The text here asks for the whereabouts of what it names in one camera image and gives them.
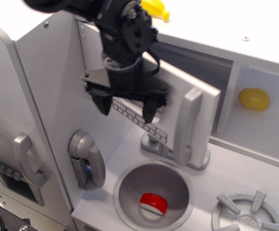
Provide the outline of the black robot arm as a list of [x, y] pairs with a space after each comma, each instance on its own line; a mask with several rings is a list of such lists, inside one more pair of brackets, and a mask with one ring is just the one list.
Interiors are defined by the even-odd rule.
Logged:
[[102, 114], [108, 115], [113, 97], [143, 103], [145, 123], [151, 123], [157, 110], [167, 103], [167, 86], [155, 79], [160, 67], [146, 70], [143, 54], [151, 50], [158, 31], [151, 16], [138, 0], [28, 0], [26, 4], [43, 13], [61, 10], [82, 17], [99, 29], [102, 43], [101, 70], [85, 73], [85, 89]]

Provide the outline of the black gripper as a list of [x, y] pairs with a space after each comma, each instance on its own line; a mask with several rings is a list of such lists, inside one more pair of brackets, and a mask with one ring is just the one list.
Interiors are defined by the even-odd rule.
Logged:
[[143, 118], [148, 124], [159, 122], [163, 107], [167, 105], [169, 90], [157, 79], [159, 71], [160, 63], [140, 60], [133, 67], [115, 69], [108, 66], [84, 72], [80, 78], [102, 114], [109, 114], [113, 97], [140, 101], [144, 103]]

